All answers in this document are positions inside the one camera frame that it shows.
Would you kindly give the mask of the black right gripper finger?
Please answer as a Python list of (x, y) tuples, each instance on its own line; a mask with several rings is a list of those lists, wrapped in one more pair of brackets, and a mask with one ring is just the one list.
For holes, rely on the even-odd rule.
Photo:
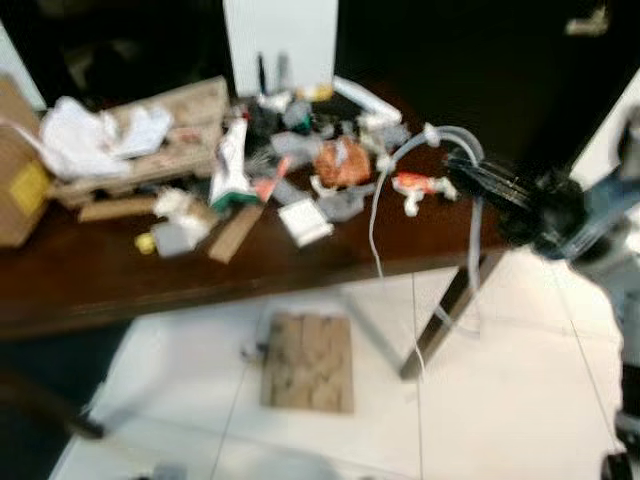
[(513, 175), (448, 174), (448, 178), (458, 191), (483, 198), (503, 214), (527, 215), (527, 186)]
[(534, 180), (522, 178), (502, 164), (463, 154), (445, 156), (445, 170), (454, 188), (467, 195), (534, 197), (541, 192)]

